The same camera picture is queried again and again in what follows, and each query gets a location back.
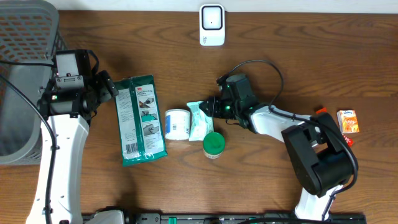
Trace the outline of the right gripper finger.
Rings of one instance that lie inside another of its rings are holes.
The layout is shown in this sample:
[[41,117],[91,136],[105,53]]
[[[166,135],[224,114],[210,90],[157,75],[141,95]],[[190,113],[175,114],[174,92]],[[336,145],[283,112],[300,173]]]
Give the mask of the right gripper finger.
[[208,99],[202,101],[200,103],[200,107],[201,108],[210,108],[213,107],[216,101],[216,97],[215,96],[210,96]]
[[214,104],[200,104],[199,108],[208,117],[214,117]]

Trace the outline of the teal wet wipes pack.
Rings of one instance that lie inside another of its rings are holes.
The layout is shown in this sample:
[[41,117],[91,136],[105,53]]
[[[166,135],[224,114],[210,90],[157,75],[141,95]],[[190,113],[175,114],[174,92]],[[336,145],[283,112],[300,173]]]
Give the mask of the teal wet wipes pack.
[[207,134],[214,131],[213,119],[200,109],[201,103],[202,101],[187,103],[192,116],[189,141],[202,141]]

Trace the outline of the white plastic bottle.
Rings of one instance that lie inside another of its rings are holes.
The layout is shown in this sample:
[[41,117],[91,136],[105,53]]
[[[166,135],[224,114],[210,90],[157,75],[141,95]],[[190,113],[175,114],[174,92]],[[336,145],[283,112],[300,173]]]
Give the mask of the white plastic bottle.
[[172,109],[165,112],[165,138],[183,141],[190,136],[190,112]]

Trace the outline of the green lid small jar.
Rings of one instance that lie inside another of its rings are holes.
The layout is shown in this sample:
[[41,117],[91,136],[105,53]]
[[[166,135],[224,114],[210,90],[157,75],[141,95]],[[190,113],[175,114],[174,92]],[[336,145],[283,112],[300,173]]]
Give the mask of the green lid small jar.
[[209,133],[203,139],[203,151],[207,158],[217,159],[221,156],[226,146],[225,138],[217,132]]

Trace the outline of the green white instruction package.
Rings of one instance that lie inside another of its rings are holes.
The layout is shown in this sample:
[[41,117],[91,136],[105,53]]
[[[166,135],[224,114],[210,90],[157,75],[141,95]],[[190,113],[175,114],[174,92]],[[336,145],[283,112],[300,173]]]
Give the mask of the green white instruction package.
[[154,76],[131,77],[115,85],[123,166],[167,156]]

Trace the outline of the orange white small packet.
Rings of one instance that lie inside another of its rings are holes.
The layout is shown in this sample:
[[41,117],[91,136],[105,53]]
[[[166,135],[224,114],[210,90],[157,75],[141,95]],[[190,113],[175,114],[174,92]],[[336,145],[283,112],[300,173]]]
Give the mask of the orange white small packet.
[[359,133],[359,124],[355,110],[339,110],[337,113],[340,131],[343,134]]

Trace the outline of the red Nescafe stick sachet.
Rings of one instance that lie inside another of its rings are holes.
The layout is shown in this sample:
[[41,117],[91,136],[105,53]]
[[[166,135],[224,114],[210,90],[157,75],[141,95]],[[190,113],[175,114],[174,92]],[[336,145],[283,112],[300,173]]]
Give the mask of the red Nescafe stick sachet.
[[[321,109],[317,110],[315,113],[320,114],[320,113],[327,113],[327,112],[328,111],[326,108],[321,108]],[[347,142],[349,147],[351,147],[354,144],[354,141],[344,134],[343,134],[343,138],[345,139],[345,141]]]

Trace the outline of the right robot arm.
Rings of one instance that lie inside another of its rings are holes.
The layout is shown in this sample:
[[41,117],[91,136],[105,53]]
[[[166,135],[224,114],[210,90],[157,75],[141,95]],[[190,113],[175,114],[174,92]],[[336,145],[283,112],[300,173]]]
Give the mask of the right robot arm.
[[243,128],[285,144],[303,187],[294,211],[301,220],[330,220],[336,195],[352,188],[358,178],[358,161],[328,113],[296,115],[255,97],[209,98],[199,108],[209,117],[234,119]]

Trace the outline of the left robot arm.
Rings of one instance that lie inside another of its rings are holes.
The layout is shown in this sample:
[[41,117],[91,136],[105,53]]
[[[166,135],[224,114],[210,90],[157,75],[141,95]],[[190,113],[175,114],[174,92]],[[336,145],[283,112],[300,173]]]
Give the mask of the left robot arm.
[[80,180],[83,149],[100,104],[118,95],[108,72],[49,81],[39,101],[42,155],[27,223],[83,223]]

